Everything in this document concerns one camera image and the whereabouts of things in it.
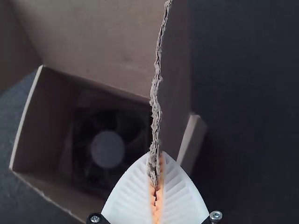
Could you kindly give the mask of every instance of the cardboard strip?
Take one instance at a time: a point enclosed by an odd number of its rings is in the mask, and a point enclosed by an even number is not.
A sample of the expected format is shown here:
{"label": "cardboard strip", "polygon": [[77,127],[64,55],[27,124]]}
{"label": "cardboard strip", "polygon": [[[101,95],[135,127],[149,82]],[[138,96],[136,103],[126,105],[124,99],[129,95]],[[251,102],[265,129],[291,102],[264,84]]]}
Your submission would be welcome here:
{"label": "cardboard strip", "polygon": [[152,135],[153,141],[149,148],[149,158],[148,158],[148,175],[156,187],[158,185],[158,179],[160,176],[160,165],[159,165],[159,156],[160,156],[160,142],[159,142],[159,131],[160,131],[160,123],[162,119],[162,110],[158,101],[158,89],[159,85],[162,81],[161,77],[161,54],[162,54],[162,38],[165,31],[165,26],[168,19],[168,11],[170,9],[172,0],[168,0],[164,7],[165,13],[162,21],[162,25],[160,28],[158,41],[157,41],[157,49],[156,49],[156,61],[155,61],[155,76],[152,80],[152,86],[150,89],[150,101],[149,104],[152,107],[152,117],[153,123],[152,127]]}

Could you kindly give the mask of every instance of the cardboard box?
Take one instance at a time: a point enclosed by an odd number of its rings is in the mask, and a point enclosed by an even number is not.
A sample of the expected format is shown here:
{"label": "cardboard box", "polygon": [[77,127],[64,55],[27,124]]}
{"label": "cardboard box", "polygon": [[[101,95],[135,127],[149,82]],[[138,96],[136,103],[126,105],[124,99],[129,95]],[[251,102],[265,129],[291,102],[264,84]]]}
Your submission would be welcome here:
{"label": "cardboard box", "polygon": [[190,108],[188,1],[11,0],[0,17],[0,91],[39,67],[10,162],[26,184],[82,222],[101,210],[105,201],[68,176],[66,142],[84,91],[103,107],[150,103],[156,145],[191,172],[206,126]]}

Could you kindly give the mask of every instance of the dark background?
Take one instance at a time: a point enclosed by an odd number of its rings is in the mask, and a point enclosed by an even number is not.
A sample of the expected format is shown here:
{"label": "dark background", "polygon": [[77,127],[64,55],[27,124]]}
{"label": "dark background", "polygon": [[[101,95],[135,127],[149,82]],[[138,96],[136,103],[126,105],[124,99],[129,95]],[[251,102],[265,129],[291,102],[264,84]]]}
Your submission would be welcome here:
{"label": "dark background", "polygon": [[[209,126],[192,179],[223,223],[297,223],[299,3],[191,0],[193,109]],[[72,224],[8,170],[33,75],[0,96],[0,219]]]}

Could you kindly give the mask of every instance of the screw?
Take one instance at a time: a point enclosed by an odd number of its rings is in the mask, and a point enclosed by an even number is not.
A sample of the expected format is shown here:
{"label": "screw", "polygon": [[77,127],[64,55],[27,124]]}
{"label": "screw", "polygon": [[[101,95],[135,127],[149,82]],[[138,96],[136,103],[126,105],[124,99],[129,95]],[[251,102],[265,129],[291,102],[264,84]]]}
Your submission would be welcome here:
{"label": "screw", "polygon": [[212,211],[210,213],[210,221],[212,224],[219,223],[222,220],[222,213],[220,211]]}
{"label": "screw", "polygon": [[90,217],[90,221],[92,223],[99,223],[100,222],[100,217],[98,217],[98,216],[91,216]]}

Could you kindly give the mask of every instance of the computer fan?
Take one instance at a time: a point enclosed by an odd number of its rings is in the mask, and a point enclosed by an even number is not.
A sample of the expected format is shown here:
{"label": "computer fan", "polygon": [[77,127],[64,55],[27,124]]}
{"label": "computer fan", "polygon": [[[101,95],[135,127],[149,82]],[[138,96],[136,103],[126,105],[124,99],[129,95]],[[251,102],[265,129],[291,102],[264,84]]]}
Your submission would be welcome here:
{"label": "computer fan", "polygon": [[85,190],[107,198],[123,173],[145,152],[149,114],[78,109],[73,130],[73,176]]}

